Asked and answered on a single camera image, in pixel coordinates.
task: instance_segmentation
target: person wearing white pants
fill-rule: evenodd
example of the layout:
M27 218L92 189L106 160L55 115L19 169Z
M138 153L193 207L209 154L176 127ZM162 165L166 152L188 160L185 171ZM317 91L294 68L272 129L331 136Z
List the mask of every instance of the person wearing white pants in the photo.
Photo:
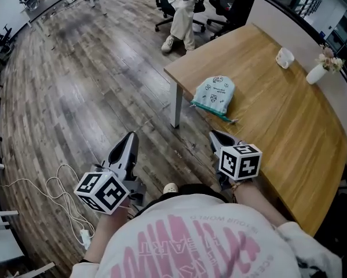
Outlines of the person wearing white pants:
M176 10L171 26L171 34L162 45L162 52L168 53L172 50L173 42L183 40L186 51L195 49L194 32L192 22L195 3L198 0L168 0Z

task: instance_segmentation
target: wooden floor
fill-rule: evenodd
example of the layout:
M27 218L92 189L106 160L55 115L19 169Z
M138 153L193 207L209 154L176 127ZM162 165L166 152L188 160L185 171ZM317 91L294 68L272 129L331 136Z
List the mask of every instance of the wooden floor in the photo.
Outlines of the wooden floor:
M105 157L128 131L135 131L140 150L135 174L148 187L148 200L160 196L169 182L215 182L209 121L184 101L181 125L169 124L169 77L163 67L185 54L183 45L167 56L160 47L170 24L155 0L106 0L108 14L87 1L58 12L49 26L55 49L25 28L1 79L0 153L6 169L0 184L31 179L44 189L46 179L67 163L81 177ZM213 8L195 15L206 21ZM196 33L197 46L211 35ZM68 192L77 181L63 170ZM51 185L53 193L58 190ZM54 262L46 277L68 277L84 248L72 235L66 214L26 182L0 189L3 209L18 210L9 221L34 266ZM76 199L92 223L97 215Z

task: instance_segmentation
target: white pants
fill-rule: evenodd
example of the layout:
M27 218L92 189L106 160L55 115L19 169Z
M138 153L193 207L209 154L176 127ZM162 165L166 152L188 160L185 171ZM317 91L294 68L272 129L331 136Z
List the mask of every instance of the white pants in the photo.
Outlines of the white pants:
M176 10L171 26L171 35L183 40L186 50L194 50L195 39L192 30L196 0L175 0L171 3Z

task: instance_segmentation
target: black pants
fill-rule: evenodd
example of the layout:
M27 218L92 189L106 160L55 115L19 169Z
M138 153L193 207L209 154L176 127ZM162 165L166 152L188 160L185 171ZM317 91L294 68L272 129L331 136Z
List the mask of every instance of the black pants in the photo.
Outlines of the black pants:
M179 187L178 192L168 192L164 193L160 196L160 198L151 201L149 204L146 205L145 208L140 210L135 217L139 216L141 213L143 213L147 208L150 208L154 204L157 204L161 201L170 199L171 197L181 196L181 195L193 195L194 193L201 193L203 195L209 195L212 197L216 197L217 199L220 199L224 201L224 203L228 203L226 198L221 195L218 192L215 192L212 190L209 186L206 186L205 184L185 184L181 187Z

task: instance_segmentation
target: shoe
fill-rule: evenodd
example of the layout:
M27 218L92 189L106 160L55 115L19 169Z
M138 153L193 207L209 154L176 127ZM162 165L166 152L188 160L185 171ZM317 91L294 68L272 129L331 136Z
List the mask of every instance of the shoe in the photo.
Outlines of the shoe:
M163 193L168 193L168 192L178 192L178 186L174 183L168 183L163 190Z
M173 42L174 37L172 35L169 35L166 39L166 42L162 45L162 52L169 53L172 50Z

